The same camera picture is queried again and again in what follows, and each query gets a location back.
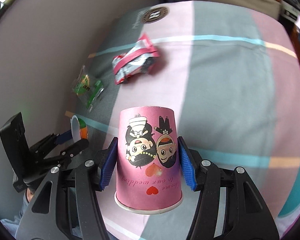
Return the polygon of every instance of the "cartoon character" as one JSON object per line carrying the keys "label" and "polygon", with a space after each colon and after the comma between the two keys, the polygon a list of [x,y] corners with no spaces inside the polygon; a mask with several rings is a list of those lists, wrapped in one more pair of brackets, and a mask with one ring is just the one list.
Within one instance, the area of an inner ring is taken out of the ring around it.
{"label": "cartoon character", "polygon": [[127,153],[126,159],[134,166],[145,166],[156,157],[157,150],[155,141],[152,138],[152,126],[147,122],[147,118],[135,115],[129,120],[126,132]]}
{"label": "cartoon character", "polygon": [[172,128],[170,128],[168,117],[163,120],[162,116],[159,116],[159,127],[154,127],[154,129],[162,134],[156,144],[158,159],[164,167],[171,168],[177,159],[177,146],[169,135],[172,133]]}

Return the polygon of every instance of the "transparent plastic wrapper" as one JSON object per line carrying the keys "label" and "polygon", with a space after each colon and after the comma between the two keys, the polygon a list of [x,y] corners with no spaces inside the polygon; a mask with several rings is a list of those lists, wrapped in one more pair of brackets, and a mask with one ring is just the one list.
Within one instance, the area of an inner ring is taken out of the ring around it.
{"label": "transparent plastic wrapper", "polygon": [[89,75],[85,66],[82,67],[79,76],[72,85],[72,91],[77,94],[89,112],[103,89],[101,80]]}
{"label": "transparent plastic wrapper", "polygon": [[115,84],[127,82],[127,78],[137,73],[148,73],[159,57],[158,49],[153,46],[146,34],[128,52],[114,57],[112,67]]}

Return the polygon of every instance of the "round brown logo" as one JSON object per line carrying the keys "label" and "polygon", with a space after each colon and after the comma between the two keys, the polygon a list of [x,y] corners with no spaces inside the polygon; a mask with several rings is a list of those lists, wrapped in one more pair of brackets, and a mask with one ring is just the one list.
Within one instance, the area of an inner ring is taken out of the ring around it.
{"label": "round brown logo", "polygon": [[163,17],[166,17],[167,14],[168,14],[167,7],[154,8],[154,9],[147,11],[143,15],[141,22],[142,23],[154,23],[156,21],[161,20]]}

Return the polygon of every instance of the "gray wall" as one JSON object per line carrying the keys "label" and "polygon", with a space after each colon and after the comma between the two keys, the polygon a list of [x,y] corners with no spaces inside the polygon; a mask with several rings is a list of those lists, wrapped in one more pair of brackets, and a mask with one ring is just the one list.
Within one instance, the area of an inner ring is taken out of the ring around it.
{"label": "gray wall", "polygon": [[[0,21],[0,127],[21,111],[29,145],[62,131],[71,82],[91,46],[101,42],[110,23],[125,11],[157,3],[15,1]],[[0,218],[12,218],[21,206],[12,175],[0,141]]]}

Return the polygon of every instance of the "heart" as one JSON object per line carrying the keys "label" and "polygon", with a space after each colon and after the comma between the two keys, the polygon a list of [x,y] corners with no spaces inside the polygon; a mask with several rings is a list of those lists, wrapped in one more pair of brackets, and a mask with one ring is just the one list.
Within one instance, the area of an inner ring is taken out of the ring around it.
{"label": "heart", "polygon": [[148,168],[146,168],[146,175],[152,177],[153,175],[160,177],[162,174],[162,169],[155,163],[152,163]]}
{"label": "heart", "polygon": [[151,194],[157,195],[158,193],[159,193],[159,190],[154,186],[151,186],[150,188],[147,189],[148,195],[151,195]]}

